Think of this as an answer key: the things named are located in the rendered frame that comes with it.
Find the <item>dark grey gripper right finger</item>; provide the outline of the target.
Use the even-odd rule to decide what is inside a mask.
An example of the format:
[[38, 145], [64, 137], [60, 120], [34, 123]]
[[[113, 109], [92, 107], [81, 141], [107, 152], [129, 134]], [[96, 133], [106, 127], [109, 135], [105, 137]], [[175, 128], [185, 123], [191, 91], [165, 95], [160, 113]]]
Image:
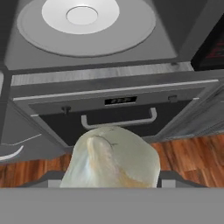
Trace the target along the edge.
[[157, 188], [191, 188], [203, 187], [203, 185], [182, 178], [175, 171], [161, 171], [159, 174]]

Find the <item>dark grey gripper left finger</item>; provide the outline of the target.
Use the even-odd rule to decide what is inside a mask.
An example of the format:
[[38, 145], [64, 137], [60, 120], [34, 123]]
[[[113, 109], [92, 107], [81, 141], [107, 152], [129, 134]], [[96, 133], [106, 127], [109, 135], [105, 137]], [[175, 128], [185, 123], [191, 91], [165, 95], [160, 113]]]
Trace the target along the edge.
[[65, 173], [63, 171], [48, 171], [41, 178], [27, 182], [22, 187], [34, 187], [34, 188], [59, 188], [61, 180]]

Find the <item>pale white garlic bulb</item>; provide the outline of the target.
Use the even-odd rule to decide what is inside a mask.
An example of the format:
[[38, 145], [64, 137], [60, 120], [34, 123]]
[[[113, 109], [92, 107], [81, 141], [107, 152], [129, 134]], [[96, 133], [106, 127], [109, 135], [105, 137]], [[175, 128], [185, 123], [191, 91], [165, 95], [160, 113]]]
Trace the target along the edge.
[[83, 134], [61, 180], [62, 188], [155, 188], [160, 159], [140, 136], [120, 127]]

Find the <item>grey round microwave turntable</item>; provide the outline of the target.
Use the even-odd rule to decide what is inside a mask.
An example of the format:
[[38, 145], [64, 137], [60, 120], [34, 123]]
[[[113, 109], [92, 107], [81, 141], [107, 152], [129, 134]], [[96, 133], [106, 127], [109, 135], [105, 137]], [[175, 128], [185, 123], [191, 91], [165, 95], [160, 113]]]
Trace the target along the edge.
[[37, 48], [69, 57], [101, 57], [144, 42], [156, 28], [156, 13], [144, 0], [116, 0], [120, 15], [107, 29], [92, 34], [69, 34], [53, 29], [42, 17], [46, 0], [32, 0], [17, 16], [23, 38]]

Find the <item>grey microwave oven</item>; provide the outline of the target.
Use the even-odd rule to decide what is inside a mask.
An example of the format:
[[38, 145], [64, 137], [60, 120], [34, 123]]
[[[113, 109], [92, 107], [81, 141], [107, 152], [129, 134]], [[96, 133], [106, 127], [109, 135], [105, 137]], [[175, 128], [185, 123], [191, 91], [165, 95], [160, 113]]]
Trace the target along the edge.
[[144, 0], [156, 13], [156, 28], [142, 43], [101, 57], [69, 57], [37, 48], [17, 27], [32, 0], [0, 0], [0, 67], [14, 74], [126, 67], [188, 61], [224, 14], [224, 0]]

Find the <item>white round plate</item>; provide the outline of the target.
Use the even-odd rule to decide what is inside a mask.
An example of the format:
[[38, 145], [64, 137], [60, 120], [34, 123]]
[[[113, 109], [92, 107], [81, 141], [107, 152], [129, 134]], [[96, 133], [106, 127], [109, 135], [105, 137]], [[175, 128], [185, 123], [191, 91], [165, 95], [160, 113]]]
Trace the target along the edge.
[[53, 29], [92, 34], [109, 28], [119, 17], [116, 0], [46, 0], [42, 17]]

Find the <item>grey cupboard door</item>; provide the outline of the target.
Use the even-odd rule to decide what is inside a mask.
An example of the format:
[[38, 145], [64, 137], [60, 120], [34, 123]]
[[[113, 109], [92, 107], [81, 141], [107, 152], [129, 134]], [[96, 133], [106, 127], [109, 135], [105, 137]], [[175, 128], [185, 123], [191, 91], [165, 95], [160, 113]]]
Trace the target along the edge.
[[0, 141], [0, 156], [11, 154], [22, 145], [24, 148], [17, 156], [0, 161], [0, 164], [52, 159], [65, 153], [60, 145], [45, 136], [42, 130], [23, 115], [12, 101], [9, 101]]

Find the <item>black glass oven door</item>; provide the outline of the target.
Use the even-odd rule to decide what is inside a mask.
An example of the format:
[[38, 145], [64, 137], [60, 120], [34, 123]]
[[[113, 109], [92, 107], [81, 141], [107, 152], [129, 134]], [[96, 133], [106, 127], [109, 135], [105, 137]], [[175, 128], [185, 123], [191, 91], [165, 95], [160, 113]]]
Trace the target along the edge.
[[129, 130], [140, 137], [155, 136], [161, 131], [177, 114], [179, 114], [190, 101], [178, 101], [175, 103], [163, 102], [157, 104], [146, 104], [140, 106], [130, 106], [125, 108], [103, 108], [97, 110], [70, 111], [69, 115], [65, 115], [60, 106], [56, 109], [59, 113], [42, 114], [40, 109], [50, 109], [53, 104], [35, 104], [33, 107], [37, 109], [38, 116], [68, 145], [74, 146], [78, 138], [85, 134], [88, 129], [81, 125], [81, 116], [87, 115], [89, 124], [98, 123], [115, 123], [130, 120], [138, 120], [150, 118], [150, 108], [157, 109], [157, 119], [149, 124], [119, 126]]

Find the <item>grey cupboard run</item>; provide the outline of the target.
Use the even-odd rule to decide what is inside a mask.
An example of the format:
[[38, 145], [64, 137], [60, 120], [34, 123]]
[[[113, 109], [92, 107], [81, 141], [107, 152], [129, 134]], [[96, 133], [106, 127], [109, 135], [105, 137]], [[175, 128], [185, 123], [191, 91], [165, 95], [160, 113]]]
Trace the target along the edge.
[[224, 82], [219, 82], [198, 96], [157, 139], [196, 137], [224, 122]]

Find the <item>grey built-in oven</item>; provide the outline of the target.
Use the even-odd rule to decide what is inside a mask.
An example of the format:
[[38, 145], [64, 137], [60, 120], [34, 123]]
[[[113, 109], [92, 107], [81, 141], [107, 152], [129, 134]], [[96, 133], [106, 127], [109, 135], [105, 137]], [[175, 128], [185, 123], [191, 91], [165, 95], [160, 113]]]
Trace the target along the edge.
[[68, 146], [40, 117], [37, 104], [53, 104], [52, 108], [41, 108], [40, 113], [59, 113], [57, 106], [70, 106], [71, 111], [125, 108], [146, 104], [169, 102], [170, 95], [177, 102], [190, 103], [177, 114], [155, 136], [141, 136], [154, 141], [191, 105], [198, 96], [213, 85], [221, 82], [217, 71], [156, 73], [139, 76], [74, 80], [61, 83], [29, 84], [13, 87], [11, 99], [19, 110], [29, 116], [48, 136], [65, 148]]

